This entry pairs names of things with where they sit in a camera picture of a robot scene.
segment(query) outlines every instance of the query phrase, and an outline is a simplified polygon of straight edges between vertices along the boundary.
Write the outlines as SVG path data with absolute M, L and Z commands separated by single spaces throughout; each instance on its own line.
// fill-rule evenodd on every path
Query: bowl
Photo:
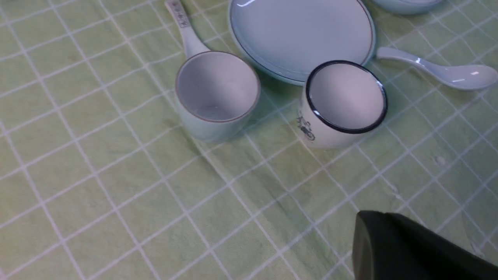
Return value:
M 442 0 L 372 0 L 383 9 L 397 14 L 417 14 L 427 12 Z

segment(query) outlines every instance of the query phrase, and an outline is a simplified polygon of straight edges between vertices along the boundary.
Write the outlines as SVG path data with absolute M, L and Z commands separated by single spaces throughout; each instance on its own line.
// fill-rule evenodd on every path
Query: spoon handle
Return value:
M 176 25 L 180 29 L 180 35 L 182 36 L 183 47 L 187 59 L 201 52 L 209 51 L 195 34 L 180 0 L 167 0 L 164 2 L 164 5 L 171 13 Z
M 404 61 L 420 70 L 427 71 L 429 73 L 430 71 L 427 68 L 433 66 L 433 64 L 430 63 L 429 61 L 424 60 L 416 55 L 393 48 L 380 47 L 377 50 L 376 56 L 377 59 L 392 59 L 392 60 Z

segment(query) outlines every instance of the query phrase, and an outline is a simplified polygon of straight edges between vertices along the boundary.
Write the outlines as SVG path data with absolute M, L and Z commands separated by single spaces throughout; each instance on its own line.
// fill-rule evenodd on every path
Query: cup with black rim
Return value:
M 297 112 L 299 136 L 311 148 L 348 146 L 377 128 L 387 113 L 380 80 L 367 68 L 333 60 L 316 67 Z

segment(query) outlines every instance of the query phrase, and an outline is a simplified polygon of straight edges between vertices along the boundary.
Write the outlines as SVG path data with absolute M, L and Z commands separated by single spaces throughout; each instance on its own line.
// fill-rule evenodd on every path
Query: ceramic spoon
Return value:
M 404 61 L 431 74 L 441 83 L 459 90 L 479 90 L 498 82 L 498 72 L 486 65 L 441 66 L 413 54 L 386 47 L 377 50 L 377 58 Z
M 164 2 L 164 5 L 174 17 L 175 23 L 180 30 L 187 59 L 201 52 L 210 51 L 195 34 L 181 2 L 177 0 L 167 0 Z

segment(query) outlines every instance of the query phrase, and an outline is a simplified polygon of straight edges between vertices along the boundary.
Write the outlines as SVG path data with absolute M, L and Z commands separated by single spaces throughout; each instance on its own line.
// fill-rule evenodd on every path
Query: plate rim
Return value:
M 227 21 L 228 21 L 228 29 L 230 31 L 230 35 L 232 36 L 232 39 L 233 39 L 235 45 L 237 45 L 237 47 L 239 48 L 239 51 L 241 51 L 244 54 L 244 56 L 246 58 L 248 58 L 259 70 L 265 72 L 266 74 L 272 76 L 273 78 L 276 78 L 276 79 L 278 79 L 280 81 L 283 81 L 283 82 L 286 82 L 286 83 L 290 83 L 290 84 L 293 84 L 293 85 L 299 85 L 299 86 L 304 85 L 306 83 L 307 78 L 304 81 L 301 81 L 301 80 L 292 79 L 292 78 L 280 75 L 280 74 L 278 74 L 276 72 L 273 72 L 270 69 L 268 69 L 265 66 L 263 66 L 262 64 L 260 64 L 256 59 L 254 59 L 244 49 L 244 47 L 242 47 L 242 44 L 240 43 L 239 39 L 235 35 L 234 28 L 233 28 L 233 23 L 232 23 L 232 11 L 233 11 L 233 6 L 234 6 L 233 4 L 234 4 L 234 2 L 235 2 L 235 0 L 230 0 L 229 6 L 228 6 L 228 11 L 227 11 L 227 13 L 228 13 L 228 15 L 227 15 Z M 370 12 L 367 9 L 367 7 L 363 4 L 363 2 L 361 0 L 356 0 L 356 2 L 358 4 L 360 4 L 361 8 L 363 9 L 363 11 L 365 12 L 365 14 L 367 15 L 367 18 L 368 18 L 369 24 L 370 24 L 371 35 L 372 35 L 372 39 L 371 39 L 371 42 L 370 42 L 370 50 L 367 53 L 367 55 L 365 56 L 365 58 L 363 59 L 363 61 L 360 63 L 360 65 L 365 66 L 372 59 L 372 57 L 374 55 L 376 43 L 377 43 L 376 30 L 375 30 L 375 22 L 372 19 L 372 15 L 370 14 Z

